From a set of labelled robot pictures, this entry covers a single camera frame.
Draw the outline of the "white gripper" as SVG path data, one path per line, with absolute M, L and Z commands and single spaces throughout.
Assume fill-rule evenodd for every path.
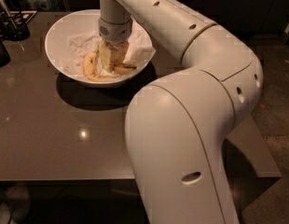
M 130 38 L 132 32 L 132 19 L 129 19 L 125 23 L 117 24 L 104 21 L 100 18 L 98 25 L 99 35 L 104 40 L 100 42 L 98 47 L 101 62 L 106 71 L 112 72 L 114 61 L 115 65 L 122 65 L 124 63 L 130 45 L 127 40 Z

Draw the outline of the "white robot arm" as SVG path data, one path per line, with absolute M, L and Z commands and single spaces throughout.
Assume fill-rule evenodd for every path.
M 150 224 L 240 224 L 222 158 L 226 136 L 255 108 L 256 55 L 176 0 L 100 0 L 104 20 L 131 14 L 182 70 L 140 89 L 125 136 Z

